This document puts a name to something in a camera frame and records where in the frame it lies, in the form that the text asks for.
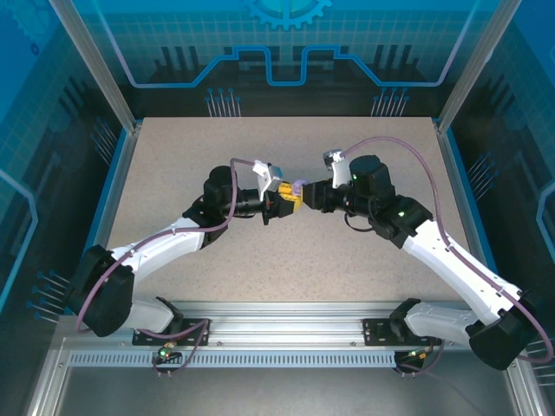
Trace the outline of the grey metal tray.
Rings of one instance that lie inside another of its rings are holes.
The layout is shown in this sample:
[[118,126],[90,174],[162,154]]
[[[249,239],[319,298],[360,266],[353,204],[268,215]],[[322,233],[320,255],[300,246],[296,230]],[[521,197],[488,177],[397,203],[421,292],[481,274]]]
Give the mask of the grey metal tray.
[[555,416],[526,363],[499,373],[448,351],[428,373],[387,368],[73,367],[35,349],[15,369],[19,416]]

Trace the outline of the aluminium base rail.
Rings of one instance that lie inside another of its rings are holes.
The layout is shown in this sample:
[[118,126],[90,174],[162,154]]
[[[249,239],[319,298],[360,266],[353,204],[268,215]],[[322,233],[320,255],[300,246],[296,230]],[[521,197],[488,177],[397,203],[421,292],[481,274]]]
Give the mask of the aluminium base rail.
[[[479,320],[463,302],[175,302],[185,318],[211,321],[208,345],[214,350],[298,350],[373,348],[407,350],[412,347],[367,347],[364,319],[404,323],[416,335],[434,336],[466,348],[466,326]],[[81,333],[76,318],[60,318],[52,343],[111,348],[132,344],[131,328],[98,337]]]

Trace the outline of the aluminium frame post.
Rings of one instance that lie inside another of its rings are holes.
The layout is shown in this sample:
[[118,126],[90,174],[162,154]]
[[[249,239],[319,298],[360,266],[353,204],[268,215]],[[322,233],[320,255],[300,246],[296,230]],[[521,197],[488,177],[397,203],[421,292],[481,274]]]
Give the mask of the aluminium frame post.
[[49,0],[49,4],[95,79],[114,115],[127,133],[134,133],[135,118],[73,2],[71,0]]
[[455,83],[437,121],[436,131],[445,135],[457,113],[469,96],[483,68],[491,59],[495,48],[512,21],[522,0],[499,0],[498,6],[485,27],[459,80]]

